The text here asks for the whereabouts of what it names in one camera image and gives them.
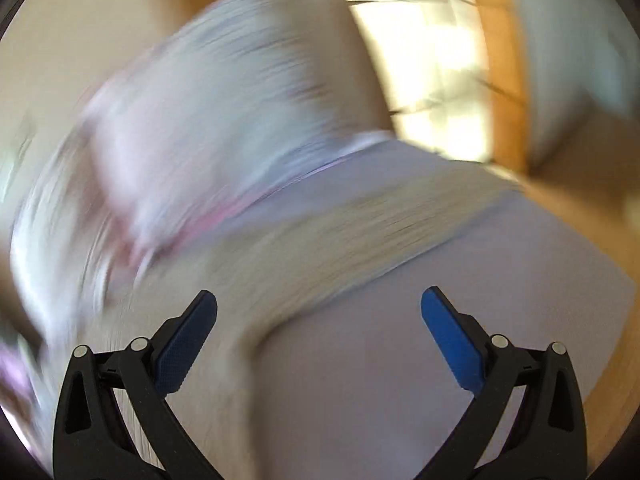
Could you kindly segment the cream cable-knit sweater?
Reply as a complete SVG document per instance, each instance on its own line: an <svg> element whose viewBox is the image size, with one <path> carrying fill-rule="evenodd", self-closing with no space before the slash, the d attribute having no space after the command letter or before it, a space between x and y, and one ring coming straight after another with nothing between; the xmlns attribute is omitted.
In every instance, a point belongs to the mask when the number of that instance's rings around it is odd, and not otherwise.
<svg viewBox="0 0 640 480"><path fill-rule="evenodd" d="M227 234L162 263L79 338L100 350L119 348L200 289L213 292L217 326L172 408L226 478L254 479L252 364L267 335L451 240L511 190L509 181L458 162L320 214Z"/></svg>

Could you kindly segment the pink floral pillow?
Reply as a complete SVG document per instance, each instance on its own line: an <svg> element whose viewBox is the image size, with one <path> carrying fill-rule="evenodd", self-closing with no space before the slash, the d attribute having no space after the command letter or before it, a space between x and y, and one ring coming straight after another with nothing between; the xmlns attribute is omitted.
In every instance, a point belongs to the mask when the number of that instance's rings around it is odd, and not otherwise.
<svg viewBox="0 0 640 480"><path fill-rule="evenodd" d="M386 141L324 71L309 0L218 0L87 103L108 206L141 258Z"/></svg>

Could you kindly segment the lavender bed sheet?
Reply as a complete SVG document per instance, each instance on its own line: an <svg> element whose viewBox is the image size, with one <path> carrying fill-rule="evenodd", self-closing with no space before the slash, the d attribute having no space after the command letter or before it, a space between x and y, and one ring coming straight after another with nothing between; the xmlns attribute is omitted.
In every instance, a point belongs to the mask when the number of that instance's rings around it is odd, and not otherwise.
<svg viewBox="0 0 640 480"><path fill-rule="evenodd" d="M538 451L582 463L583 393L628 320L630 278L480 166L396 141L225 221L220 325L183 415L228 479L472 474L518 378Z"/></svg>

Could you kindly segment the white floral pillow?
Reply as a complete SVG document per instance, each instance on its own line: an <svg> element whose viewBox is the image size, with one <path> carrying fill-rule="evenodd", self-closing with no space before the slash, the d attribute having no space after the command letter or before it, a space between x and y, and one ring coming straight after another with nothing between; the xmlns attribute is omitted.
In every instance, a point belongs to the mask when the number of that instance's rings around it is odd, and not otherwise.
<svg viewBox="0 0 640 480"><path fill-rule="evenodd" d="M88 134L72 132L44 165L18 208L10 270L40 343L17 354L30 385L20 416L29 449L52 463L53 426L68 359L78 344L114 350L125 331L119 312L137 273L107 205Z"/></svg>

